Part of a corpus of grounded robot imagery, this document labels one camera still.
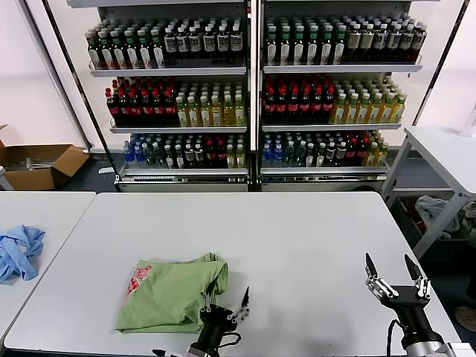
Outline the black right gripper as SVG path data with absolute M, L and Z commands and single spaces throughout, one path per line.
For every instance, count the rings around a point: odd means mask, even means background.
M 443 345 L 442 336 L 433 331 L 425 314 L 425 307 L 431 298 L 431 281 L 407 254 L 404 258 L 414 286 L 392 287 L 379 276 L 368 252 L 365 254 L 367 274 L 365 284 L 383 306 L 396 313 L 400 324 L 404 327 L 401 340 L 404 349 L 423 342 L 437 342 Z

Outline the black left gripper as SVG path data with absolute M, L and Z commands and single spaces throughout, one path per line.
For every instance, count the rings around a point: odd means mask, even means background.
M 220 349 L 239 343 L 237 323 L 242 323 L 249 316 L 249 287 L 245 290 L 240 307 L 235 311 L 216 305 L 217 289 L 205 290 L 201 293 L 199 317 L 202 329 L 198 338 L 199 349 Z M 236 340 L 222 344 L 226 336 L 235 336 Z

